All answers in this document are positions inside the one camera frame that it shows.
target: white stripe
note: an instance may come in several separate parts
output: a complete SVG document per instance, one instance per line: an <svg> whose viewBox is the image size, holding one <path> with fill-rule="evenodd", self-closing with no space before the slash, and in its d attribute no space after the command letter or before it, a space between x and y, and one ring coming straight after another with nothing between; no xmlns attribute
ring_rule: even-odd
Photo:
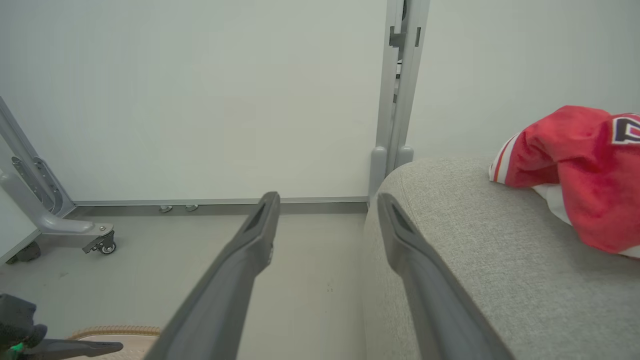
<svg viewBox="0 0 640 360"><path fill-rule="evenodd" d="M514 138L515 136L512 136L509 140L507 140L507 142L504 143L504 145L500 148L500 151L498 152L498 155L495 157L495 159L493 160L493 163L489 166L489 180L493 181L493 178L495 177L495 170L496 170L496 166L498 166L498 159L500 159L500 154L502 154L502 150L504 149L505 146L507 146L507 144Z"/></svg>
<svg viewBox="0 0 640 360"><path fill-rule="evenodd" d="M640 245L634 246L634 247L630 247L627 250L619 252L619 254L630 256L632 258L640 258Z"/></svg>
<svg viewBox="0 0 640 360"><path fill-rule="evenodd" d="M541 184L533 186L532 189L547 201L549 210L551 210L555 216L573 226L573 224L571 224L571 220L569 220L569 215L566 213L566 208L564 207L564 197L562 195L562 186L560 184Z"/></svg>
<svg viewBox="0 0 640 360"><path fill-rule="evenodd" d="M518 136L520 136L520 133L514 135L507 143L507 146L504 148L504 154L502 155L502 161L500 162L500 168L498 169L497 183L504 184L504 181L507 179L507 171L509 170L509 159L511 159L511 151L513 150L514 144L516 144L516 141L518 140Z"/></svg>

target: metal post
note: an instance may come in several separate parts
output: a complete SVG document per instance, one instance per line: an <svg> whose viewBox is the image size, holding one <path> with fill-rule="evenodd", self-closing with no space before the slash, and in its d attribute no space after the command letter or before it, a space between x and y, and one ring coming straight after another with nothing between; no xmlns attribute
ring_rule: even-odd
<svg viewBox="0 0 640 360"><path fill-rule="evenodd" d="M38 155L13 114L0 97L0 135L13 151L11 163L36 198L53 215L64 217L74 204L47 163Z"/></svg>
<svg viewBox="0 0 640 360"><path fill-rule="evenodd" d="M369 202L372 201L387 174L387 155L393 127L394 88L399 56L399 49L392 44L391 39L401 32L402 14L403 0L387 1L380 101L378 102L378 130L376 133L376 147L371 152L371 170L369 173Z"/></svg>
<svg viewBox="0 0 640 360"><path fill-rule="evenodd" d="M405 146L413 107L415 85L422 56L422 45L430 0L407 0L407 30L404 37L403 64L387 156L387 175L413 159L413 149Z"/></svg>

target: caster wheel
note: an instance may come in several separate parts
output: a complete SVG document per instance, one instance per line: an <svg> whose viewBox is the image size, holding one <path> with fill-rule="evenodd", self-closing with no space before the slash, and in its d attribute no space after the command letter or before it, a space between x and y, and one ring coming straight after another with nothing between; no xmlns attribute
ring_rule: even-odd
<svg viewBox="0 0 640 360"><path fill-rule="evenodd" d="M32 241L29 245L27 245L24 249L20 250L16 255L16 259L23 263L27 263L31 260L37 259L40 257L40 246L35 241Z"/></svg>
<svg viewBox="0 0 640 360"><path fill-rule="evenodd" d="M102 254L109 255L112 254L116 250L116 243L105 244L98 249Z"/></svg>

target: baseboard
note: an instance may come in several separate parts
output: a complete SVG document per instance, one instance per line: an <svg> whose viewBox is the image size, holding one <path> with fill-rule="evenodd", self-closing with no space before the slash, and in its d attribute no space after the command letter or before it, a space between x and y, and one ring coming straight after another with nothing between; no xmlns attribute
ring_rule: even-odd
<svg viewBox="0 0 640 360"><path fill-rule="evenodd" d="M160 205L242 205L257 204L260 199L186 199L186 200L87 200L74 201L76 206L160 206ZM315 204L325 202L367 202L366 196L284 197L281 204Z"/></svg>
<svg viewBox="0 0 640 360"><path fill-rule="evenodd" d="M185 206L174 205L167 213L158 206L78 206L68 218L86 217L150 217L150 216L220 216L249 215L254 204L200 205L196 211L186 211ZM282 215L306 214L366 214L366 202L311 202L280 205Z"/></svg>

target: metal base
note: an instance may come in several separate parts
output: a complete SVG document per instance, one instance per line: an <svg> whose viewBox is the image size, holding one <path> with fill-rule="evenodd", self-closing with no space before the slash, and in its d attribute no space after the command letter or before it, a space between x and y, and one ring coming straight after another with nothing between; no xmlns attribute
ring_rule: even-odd
<svg viewBox="0 0 640 360"><path fill-rule="evenodd" d="M100 251L104 255L112 254L116 249L116 243L113 241L114 231L110 231L107 235L99 236L95 240L91 241L82 250L85 254L91 251Z"/></svg>
<svg viewBox="0 0 640 360"><path fill-rule="evenodd" d="M33 195L31 190L13 173L0 176L0 186L9 194L22 212L38 227L42 234L84 236L90 241L91 247L95 240L111 235L113 242L113 225L96 224L91 221L68 220L59 218L48 212L42 203Z"/></svg>

